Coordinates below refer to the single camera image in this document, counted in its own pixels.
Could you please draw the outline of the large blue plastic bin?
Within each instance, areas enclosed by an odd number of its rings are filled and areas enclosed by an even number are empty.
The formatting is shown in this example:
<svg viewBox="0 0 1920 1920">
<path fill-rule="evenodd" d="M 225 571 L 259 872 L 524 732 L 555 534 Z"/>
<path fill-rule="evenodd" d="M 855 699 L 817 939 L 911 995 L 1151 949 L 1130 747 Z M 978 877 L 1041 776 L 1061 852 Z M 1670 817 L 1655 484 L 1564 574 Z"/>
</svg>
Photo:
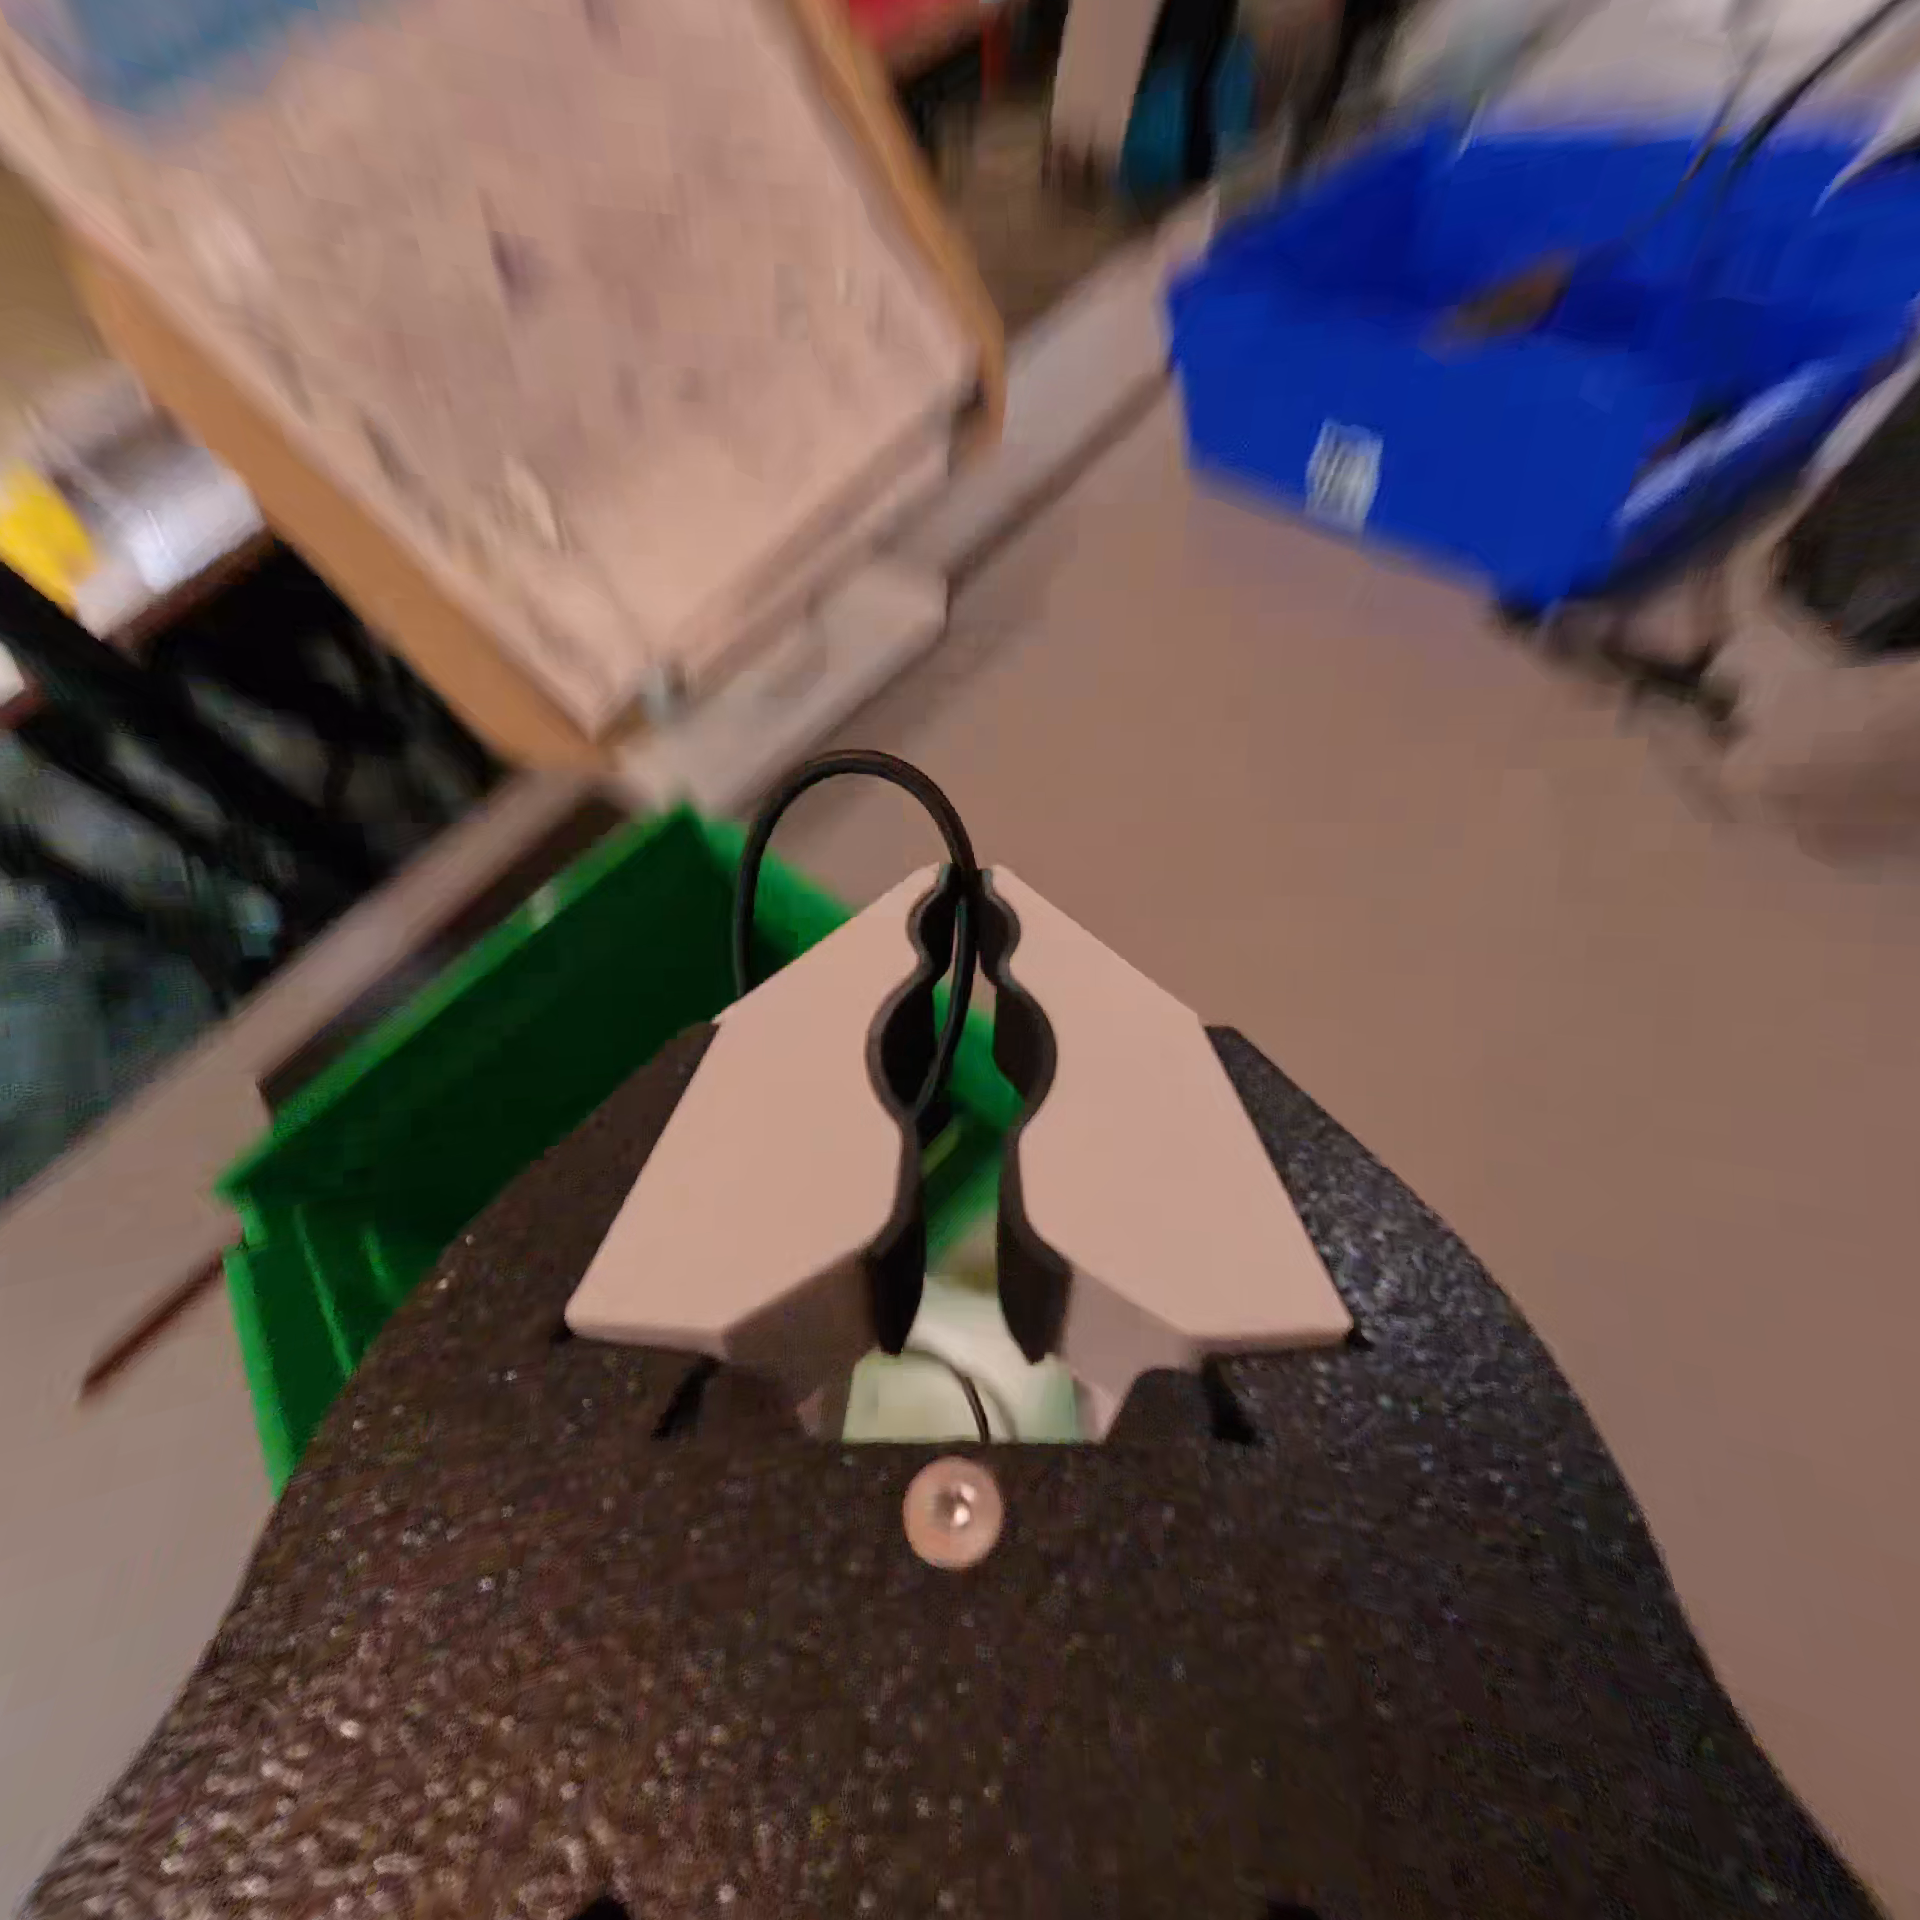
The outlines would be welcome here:
<svg viewBox="0 0 1920 1920">
<path fill-rule="evenodd" d="M 1194 467 L 1513 611 L 1691 559 L 1791 488 L 1917 342 L 1917 159 L 1768 144 L 1538 331 L 1456 342 L 1455 301 L 1668 196 L 1679 128 L 1426 124 L 1240 213 L 1167 291 Z"/>
</svg>

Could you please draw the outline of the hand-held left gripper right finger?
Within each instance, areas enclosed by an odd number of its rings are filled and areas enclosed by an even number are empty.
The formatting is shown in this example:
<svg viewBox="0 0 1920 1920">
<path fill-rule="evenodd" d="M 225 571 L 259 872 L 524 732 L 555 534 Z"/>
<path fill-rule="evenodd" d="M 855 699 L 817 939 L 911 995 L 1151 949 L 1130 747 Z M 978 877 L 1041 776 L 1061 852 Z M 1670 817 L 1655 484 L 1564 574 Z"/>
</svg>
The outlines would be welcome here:
<svg viewBox="0 0 1920 1920">
<path fill-rule="evenodd" d="M 1000 1309 L 1071 1379 L 1079 1435 L 1147 1376 L 1344 1344 L 1354 1315 L 1205 1020 L 1010 868 L 983 874 L 978 969 L 1017 1097 Z"/>
</svg>

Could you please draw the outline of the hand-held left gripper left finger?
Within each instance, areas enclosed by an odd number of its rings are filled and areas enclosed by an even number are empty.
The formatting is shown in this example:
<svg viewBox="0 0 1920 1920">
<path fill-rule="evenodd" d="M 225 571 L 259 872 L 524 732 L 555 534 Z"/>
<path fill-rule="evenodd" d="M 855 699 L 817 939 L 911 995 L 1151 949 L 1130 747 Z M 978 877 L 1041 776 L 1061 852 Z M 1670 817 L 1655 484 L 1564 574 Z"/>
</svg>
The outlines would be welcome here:
<svg viewBox="0 0 1920 1920">
<path fill-rule="evenodd" d="M 940 866 L 736 1000 L 565 1308 L 576 1337 L 713 1359 L 842 1432 L 855 1370 L 903 1342 L 926 1278 L 911 1093 L 876 1032 L 915 985 Z"/>
</svg>

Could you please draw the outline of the white object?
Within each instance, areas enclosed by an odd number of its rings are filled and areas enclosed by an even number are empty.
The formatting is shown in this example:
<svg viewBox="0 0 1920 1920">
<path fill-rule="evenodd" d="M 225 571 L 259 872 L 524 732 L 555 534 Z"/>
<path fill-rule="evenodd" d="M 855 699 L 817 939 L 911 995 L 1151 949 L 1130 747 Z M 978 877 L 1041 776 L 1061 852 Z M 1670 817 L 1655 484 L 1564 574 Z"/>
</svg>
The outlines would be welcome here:
<svg viewBox="0 0 1920 1920">
<path fill-rule="evenodd" d="M 898 1355 L 853 1370 L 841 1428 L 848 1444 L 1077 1444 L 1079 1390 L 1059 1358 L 1029 1359 L 997 1285 L 933 1276 Z"/>
</svg>

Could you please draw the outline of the black braided cable orange plug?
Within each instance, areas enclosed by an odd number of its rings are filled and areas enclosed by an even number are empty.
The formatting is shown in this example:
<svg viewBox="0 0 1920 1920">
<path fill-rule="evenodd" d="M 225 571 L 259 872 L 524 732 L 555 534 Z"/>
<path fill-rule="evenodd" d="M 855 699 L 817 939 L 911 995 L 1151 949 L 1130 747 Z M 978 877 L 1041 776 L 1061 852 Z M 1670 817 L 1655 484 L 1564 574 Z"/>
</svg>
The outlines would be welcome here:
<svg viewBox="0 0 1920 1920">
<path fill-rule="evenodd" d="M 1541 251 L 1525 265 L 1486 282 L 1448 307 L 1443 331 L 1455 342 L 1485 343 L 1525 338 L 1543 330 L 1560 312 L 1583 277 L 1596 276 L 1602 268 L 1626 259 L 1648 244 L 1661 227 L 1666 227 L 1679 216 L 1683 205 L 1696 199 L 1700 180 L 1712 176 L 1707 209 L 1696 220 L 1698 231 L 1707 234 L 1718 223 L 1742 176 L 1763 156 L 1773 137 L 1789 125 L 1798 107 L 1913 11 L 1917 11 L 1914 2 L 1882 2 L 1863 11 L 1854 23 L 1793 76 L 1746 124 L 1734 144 L 1729 142 L 1732 110 L 1720 107 L 1705 142 L 1663 202 L 1601 242 L 1574 250 Z"/>
</svg>

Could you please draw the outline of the wooden instruction board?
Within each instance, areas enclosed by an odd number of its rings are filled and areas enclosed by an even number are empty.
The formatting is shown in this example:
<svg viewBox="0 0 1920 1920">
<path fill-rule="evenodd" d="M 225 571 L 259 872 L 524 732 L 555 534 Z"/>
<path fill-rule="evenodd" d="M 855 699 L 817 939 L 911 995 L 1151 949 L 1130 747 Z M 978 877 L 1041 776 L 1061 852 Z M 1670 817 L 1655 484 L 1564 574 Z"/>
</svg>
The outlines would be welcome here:
<svg viewBox="0 0 1920 1920">
<path fill-rule="evenodd" d="M 582 732 L 500 643 L 488 606 L 395 528 L 370 492 L 317 456 L 306 426 L 243 362 L 228 325 L 155 265 L 125 174 L 172 128 L 253 85 L 288 36 L 383 4 L 5 4 L 5 157 L 51 204 L 80 291 L 156 400 L 253 489 L 292 546 L 424 680 L 508 758 L 592 765 L 644 729 L 705 708 L 742 708 L 734 729 L 784 737 L 831 729 L 943 635 L 939 564 L 894 554 L 903 521 L 946 492 L 952 467 L 997 441 L 1006 350 L 997 301 L 958 234 L 894 85 L 848 4 L 790 4 L 823 64 L 828 98 L 878 168 L 911 238 L 986 352 L 946 452 L 918 458 L 867 516 L 818 541 L 745 634 L 692 670 L 651 673 L 607 732 Z"/>
</svg>

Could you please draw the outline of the green plastic bin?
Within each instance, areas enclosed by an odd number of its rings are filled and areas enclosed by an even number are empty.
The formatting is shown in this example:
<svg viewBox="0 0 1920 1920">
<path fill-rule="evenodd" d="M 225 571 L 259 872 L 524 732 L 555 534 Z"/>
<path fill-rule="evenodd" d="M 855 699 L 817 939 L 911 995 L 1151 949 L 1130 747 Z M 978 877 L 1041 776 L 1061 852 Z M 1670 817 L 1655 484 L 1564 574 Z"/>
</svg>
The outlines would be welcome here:
<svg viewBox="0 0 1920 1920">
<path fill-rule="evenodd" d="M 734 998 L 745 829 L 614 828 L 279 1104 L 216 1183 L 269 1487 L 471 1219 Z"/>
</svg>

